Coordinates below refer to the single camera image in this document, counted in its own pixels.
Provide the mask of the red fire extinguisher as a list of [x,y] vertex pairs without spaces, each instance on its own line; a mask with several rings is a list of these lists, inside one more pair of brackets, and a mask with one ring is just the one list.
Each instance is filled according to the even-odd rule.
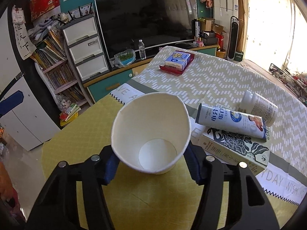
[[218,45],[220,50],[223,51],[224,49],[224,36],[223,34],[215,33],[215,37],[218,39]]

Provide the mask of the teal yellow tv cabinet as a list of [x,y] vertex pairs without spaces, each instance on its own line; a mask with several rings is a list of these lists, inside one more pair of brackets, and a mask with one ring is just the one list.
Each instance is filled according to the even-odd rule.
[[[181,75],[160,69],[166,58],[176,50],[194,54],[194,60]],[[202,101],[207,90],[219,82],[220,63],[219,58],[202,51],[165,46],[146,64],[92,81],[87,90],[93,100],[98,102],[121,85],[137,82],[155,91],[177,95],[187,104],[195,104]]]

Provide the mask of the white tall air conditioner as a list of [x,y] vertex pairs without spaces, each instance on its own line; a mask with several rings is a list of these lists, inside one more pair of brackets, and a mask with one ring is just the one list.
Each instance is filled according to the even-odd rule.
[[238,0],[213,0],[213,16],[216,24],[224,27],[227,31],[232,16],[238,18]]

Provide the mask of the blue box on red tray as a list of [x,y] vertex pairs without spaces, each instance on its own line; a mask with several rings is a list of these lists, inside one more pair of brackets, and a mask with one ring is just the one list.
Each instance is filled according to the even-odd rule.
[[181,75],[192,63],[194,57],[193,53],[176,50],[164,61],[164,65],[160,65],[159,68],[162,71]]

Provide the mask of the white paper cup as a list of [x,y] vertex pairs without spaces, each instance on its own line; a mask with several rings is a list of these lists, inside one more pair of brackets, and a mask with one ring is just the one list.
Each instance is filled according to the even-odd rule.
[[111,147],[130,168],[164,174],[183,156],[191,121],[183,101],[163,92],[144,94],[124,105],[111,130]]

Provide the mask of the green floral box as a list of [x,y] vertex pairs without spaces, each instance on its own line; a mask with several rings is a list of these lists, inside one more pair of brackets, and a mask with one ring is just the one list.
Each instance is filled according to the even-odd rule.
[[266,169],[270,156],[269,140],[211,127],[205,127],[198,145],[230,165],[244,161],[255,175]]

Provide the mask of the bookshelf with books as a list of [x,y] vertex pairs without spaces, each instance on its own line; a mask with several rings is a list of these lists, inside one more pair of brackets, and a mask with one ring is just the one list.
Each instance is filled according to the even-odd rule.
[[64,23],[59,19],[50,20],[28,30],[28,35],[36,47],[30,58],[35,62],[37,72],[60,110],[70,104],[83,108],[88,105],[88,100],[68,62],[62,25]]

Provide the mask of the clear water bottle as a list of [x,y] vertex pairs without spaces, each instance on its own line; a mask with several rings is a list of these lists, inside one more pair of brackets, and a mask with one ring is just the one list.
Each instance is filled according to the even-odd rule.
[[142,60],[145,60],[146,57],[146,49],[145,49],[145,44],[143,43],[143,40],[140,39],[138,43],[138,50],[139,50],[139,56]]

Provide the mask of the white pill bottle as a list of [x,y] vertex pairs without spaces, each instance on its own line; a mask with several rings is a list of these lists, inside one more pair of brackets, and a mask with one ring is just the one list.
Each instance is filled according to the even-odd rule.
[[261,116],[267,127],[273,126],[277,119],[278,106],[258,93],[247,90],[240,102],[239,110],[247,114]]

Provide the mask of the large black television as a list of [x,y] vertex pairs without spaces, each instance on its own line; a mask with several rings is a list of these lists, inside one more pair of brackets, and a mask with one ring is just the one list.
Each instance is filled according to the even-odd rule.
[[127,49],[138,51],[191,42],[197,0],[94,0],[109,59]]

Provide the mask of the white drawer cabinet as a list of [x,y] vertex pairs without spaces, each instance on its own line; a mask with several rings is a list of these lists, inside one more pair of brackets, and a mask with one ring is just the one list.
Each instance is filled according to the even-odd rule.
[[72,64],[81,81],[109,72],[95,16],[75,19],[61,29]]

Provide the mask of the white blue tube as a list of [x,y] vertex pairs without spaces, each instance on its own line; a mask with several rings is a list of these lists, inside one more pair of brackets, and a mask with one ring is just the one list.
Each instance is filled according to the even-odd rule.
[[260,116],[201,103],[198,106],[196,123],[218,130],[266,140],[266,125]]

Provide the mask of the cream window curtains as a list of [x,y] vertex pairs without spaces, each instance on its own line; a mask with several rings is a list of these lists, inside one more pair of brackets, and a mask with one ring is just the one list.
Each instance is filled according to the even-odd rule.
[[243,0],[244,58],[306,73],[306,17],[295,0]]

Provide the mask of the glass bowl with plant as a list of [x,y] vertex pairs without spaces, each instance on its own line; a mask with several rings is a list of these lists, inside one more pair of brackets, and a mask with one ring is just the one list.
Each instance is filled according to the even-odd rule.
[[127,49],[115,55],[115,66],[118,68],[127,67],[136,59],[135,51]]

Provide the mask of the cluttered low glass shelf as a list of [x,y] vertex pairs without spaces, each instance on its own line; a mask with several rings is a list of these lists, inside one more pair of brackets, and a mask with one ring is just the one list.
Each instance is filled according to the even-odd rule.
[[303,104],[306,105],[306,83],[301,78],[290,74],[287,70],[281,70],[272,63],[268,70],[288,89],[290,89]]

